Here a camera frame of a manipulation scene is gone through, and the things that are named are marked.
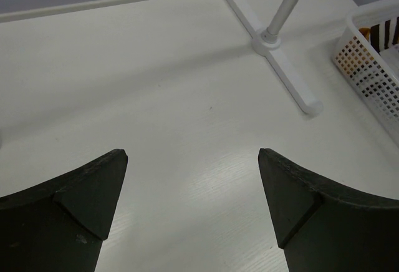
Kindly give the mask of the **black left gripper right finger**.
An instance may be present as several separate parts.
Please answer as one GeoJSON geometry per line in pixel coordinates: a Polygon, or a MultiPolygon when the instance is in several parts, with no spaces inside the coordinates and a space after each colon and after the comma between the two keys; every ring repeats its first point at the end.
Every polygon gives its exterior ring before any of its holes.
{"type": "Polygon", "coordinates": [[[258,164],[289,271],[398,271],[398,200],[361,192],[269,148],[258,164]]]}

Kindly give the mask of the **white plastic basket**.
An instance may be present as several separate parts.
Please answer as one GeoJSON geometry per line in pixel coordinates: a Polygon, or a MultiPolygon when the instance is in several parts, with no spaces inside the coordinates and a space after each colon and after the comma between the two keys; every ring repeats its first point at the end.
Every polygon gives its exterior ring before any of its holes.
{"type": "Polygon", "coordinates": [[[345,18],[345,30],[332,60],[364,104],[398,142],[398,44],[378,53],[360,33],[398,17],[398,0],[359,6],[345,18]]]}

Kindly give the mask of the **white clothes rack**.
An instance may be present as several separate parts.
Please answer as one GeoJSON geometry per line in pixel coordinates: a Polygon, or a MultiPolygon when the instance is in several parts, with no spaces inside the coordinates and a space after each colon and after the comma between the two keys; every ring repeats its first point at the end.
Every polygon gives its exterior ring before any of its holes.
{"type": "Polygon", "coordinates": [[[193,105],[181,78],[198,64],[265,57],[308,114],[322,110],[281,48],[298,0],[263,26],[245,0],[205,9],[195,0],[92,0],[1,14],[1,126],[43,124],[118,100],[170,111],[193,105]]]}

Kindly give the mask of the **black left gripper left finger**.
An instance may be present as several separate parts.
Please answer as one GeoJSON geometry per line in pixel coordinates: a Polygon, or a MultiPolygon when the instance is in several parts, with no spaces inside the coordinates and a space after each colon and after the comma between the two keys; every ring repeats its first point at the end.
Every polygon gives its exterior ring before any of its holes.
{"type": "Polygon", "coordinates": [[[1,197],[1,271],[95,271],[127,165],[114,149],[1,197]]]}

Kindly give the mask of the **orange brown sock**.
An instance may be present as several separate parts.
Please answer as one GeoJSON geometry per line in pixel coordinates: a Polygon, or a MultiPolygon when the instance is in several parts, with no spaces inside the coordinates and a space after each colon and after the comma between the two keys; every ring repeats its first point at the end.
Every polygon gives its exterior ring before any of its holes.
{"type": "Polygon", "coordinates": [[[398,17],[372,27],[361,27],[359,31],[371,46],[381,53],[398,44],[398,17]]]}

